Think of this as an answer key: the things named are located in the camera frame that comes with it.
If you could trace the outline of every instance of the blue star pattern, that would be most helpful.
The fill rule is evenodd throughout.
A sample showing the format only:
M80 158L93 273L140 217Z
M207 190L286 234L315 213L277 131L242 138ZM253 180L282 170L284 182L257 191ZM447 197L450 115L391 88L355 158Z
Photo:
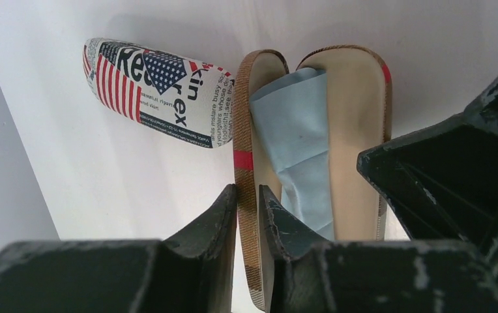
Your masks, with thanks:
M144 53L143 62L159 95L186 76L184 59L166 52Z

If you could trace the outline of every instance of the light blue cleaning cloth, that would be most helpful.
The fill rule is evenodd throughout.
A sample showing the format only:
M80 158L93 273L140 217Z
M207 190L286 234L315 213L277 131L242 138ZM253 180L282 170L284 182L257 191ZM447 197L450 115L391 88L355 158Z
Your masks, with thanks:
M249 100L253 123L282 183L282 205L334 240L325 71L300 69Z

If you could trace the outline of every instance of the blue cloth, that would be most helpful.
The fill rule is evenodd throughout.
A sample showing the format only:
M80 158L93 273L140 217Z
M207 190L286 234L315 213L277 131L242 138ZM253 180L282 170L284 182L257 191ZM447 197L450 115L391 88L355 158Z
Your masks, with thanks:
M333 240L326 73L303 68L288 74L255 92L250 108L282 183L282 205Z

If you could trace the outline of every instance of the american flag print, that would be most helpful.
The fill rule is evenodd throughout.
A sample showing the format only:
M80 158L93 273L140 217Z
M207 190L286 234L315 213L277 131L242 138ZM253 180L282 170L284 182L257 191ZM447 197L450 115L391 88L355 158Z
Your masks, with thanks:
M143 62L153 82L153 86L155 86L159 95L165 93L170 87L174 86L174 84L187 75L184 59L177 55L145 50L143 53Z
M84 74L86 75L86 78L88 75L90 75L90 72L92 71L92 68L90 67L90 62L88 62L88 55L86 54L86 46L84 46L84 52L82 53L82 63L84 65Z
M96 73L97 93L101 102L109 109L140 123L141 87L101 54L97 59Z

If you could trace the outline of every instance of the folded cloth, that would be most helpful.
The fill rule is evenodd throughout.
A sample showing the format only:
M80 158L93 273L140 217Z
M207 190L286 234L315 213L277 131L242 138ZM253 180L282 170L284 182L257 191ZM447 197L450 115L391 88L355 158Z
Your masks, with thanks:
M302 68L275 80L251 96L250 109L282 183L282 205L333 240L325 71Z

